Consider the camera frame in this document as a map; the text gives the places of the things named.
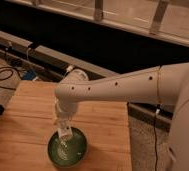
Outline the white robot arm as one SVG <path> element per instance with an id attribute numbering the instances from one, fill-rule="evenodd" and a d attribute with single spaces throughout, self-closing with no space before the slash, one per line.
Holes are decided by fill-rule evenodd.
<path id="1" fill-rule="evenodd" d="M 164 65 L 99 80 L 75 69 L 55 89 L 55 113 L 67 123 L 81 101 L 126 101 L 171 105 L 166 171 L 189 171 L 189 62 Z"/>

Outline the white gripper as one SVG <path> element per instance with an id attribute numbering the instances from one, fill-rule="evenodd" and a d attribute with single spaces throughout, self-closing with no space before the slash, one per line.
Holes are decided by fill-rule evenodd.
<path id="1" fill-rule="evenodd" d="M 55 104 L 55 117 L 54 124 L 57 124 L 57 132 L 58 136 L 62 136 L 62 129 L 60 122 L 68 121 L 74 114 L 76 113 L 75 108 L 61 108 L 58 103 Z M 65 131 L 67 136 L 72 136 L 72 129 L 70 123 L 67 122 L 65 126 Z"/>

